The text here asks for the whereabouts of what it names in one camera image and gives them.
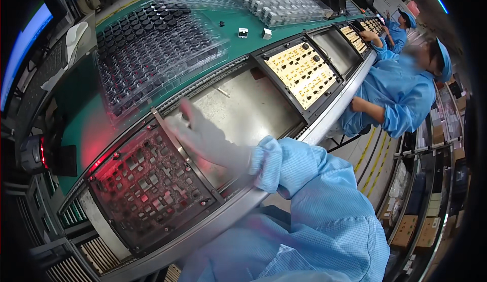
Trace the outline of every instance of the stool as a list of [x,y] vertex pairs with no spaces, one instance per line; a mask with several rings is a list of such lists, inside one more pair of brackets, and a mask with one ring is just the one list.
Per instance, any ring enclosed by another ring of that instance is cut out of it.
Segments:
[[370,129],[372,128],[372,124],[368,124],[365,128],[363,128],[357,135],[355,135],[354,137],[352,137],[351,139],[347,140],[346,142],[343,142],[343,140],[345,139],[345,135],[342,135],[341,137],[341,140],[340,140],[340,143],[337,143],[337,141],[334,139],[334,138],[331,138],[331,140],[337,145],[336,147],[334,148],[331,148],[330,150],[328,150],[328,153],[330,152],[333,152],[337,149],[340,149],[341,147],[343,147],[344,145],[347,145],[351,142],[353,142],[354,140],[358,139],[359,137],[361,137],[362,135],[365,135],[367,134],[368,132],[370,132]]

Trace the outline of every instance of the person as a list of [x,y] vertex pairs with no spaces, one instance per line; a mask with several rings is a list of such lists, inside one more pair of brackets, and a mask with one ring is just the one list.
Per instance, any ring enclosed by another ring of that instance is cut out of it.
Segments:
[[267,136],[240,147],[187,99],[168,132],[205,160],[254,176],[254,185],[291,199],[291,213],[259,207],[184,260],[186,281],[381,281],[389,246],[352,165],[324,148]]
[[360,35],[371,42],[377,61],[339,118],[338,132],[353,137],[369,124],[381,125],[392,138],[414,132],[436,99],[433,79],[446,82],[451,77],[446,47],[436,38],[397,55],[386,49],[377,34],[364,31]]
[[391,21],[389,11],[387,11],[387,16],[385,20],[385,24],[382,27],[387,34],[386,42],[387,42],[387,49],[395,54],[400,54],[402,48],[408,42],[408,33],[406,32],[407,28],[416,28],[416,21],[414,17],[410,14],[399,10],[401,14],[397,19],[398,22]]

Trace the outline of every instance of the gloved hand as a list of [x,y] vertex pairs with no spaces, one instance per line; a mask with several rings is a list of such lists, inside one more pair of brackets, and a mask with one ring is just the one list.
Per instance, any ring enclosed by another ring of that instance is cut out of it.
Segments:
[[226,140],[225,133],[186,98],[181,99],[179,110],[189,121],[190,128],[174,116],[168,116],[164,122],[182,144],[205,160],[229,169],[233,176],[247,172],[251,147],[237,146]]

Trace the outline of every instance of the blue cap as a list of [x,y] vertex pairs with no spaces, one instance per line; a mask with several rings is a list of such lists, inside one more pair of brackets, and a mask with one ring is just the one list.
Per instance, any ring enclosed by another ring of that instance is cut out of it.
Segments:
[[416,20],[414,19],[414,17],[412,15],[410,15],[409,13],[405,12],[405,11],[401,11],[400,9],[398,9],[399,13],[401,13],[401,16],[406,16],[408,19],[409,19],[409,22],[411,24],[411,28],[417,28],[416,26]]
[[443,43],[440,42],[440,39],[436,38],[436,40],[440,45],[441,54],[443,55],[443,61],[445,62],[445,67],[443,68],[443,71],[441,71],[441,76],[439,77],[439,79],[442,82],[447,82],[448,80],[450,80],[451,77],[450,55],[448,54],[447,48],[443,45]]

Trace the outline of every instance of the bare hand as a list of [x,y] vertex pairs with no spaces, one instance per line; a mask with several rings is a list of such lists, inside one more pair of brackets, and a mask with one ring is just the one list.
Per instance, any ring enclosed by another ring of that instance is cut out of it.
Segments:
[[363,32],[360,32],[359,34],[362,36],[363,40],[367,41],[367,42],[379,38],[379,36],[377,36],[377,34],[375,34],[374,32],[370,32],[370,31],[363,31]]
[[352,102],[351,102],[351,105],[352,105],[352,112],[363,112],[364,111],[364,106],[368,103],[368,101],[358,97],[358,96],[354,96],[354,98],[352,98]]

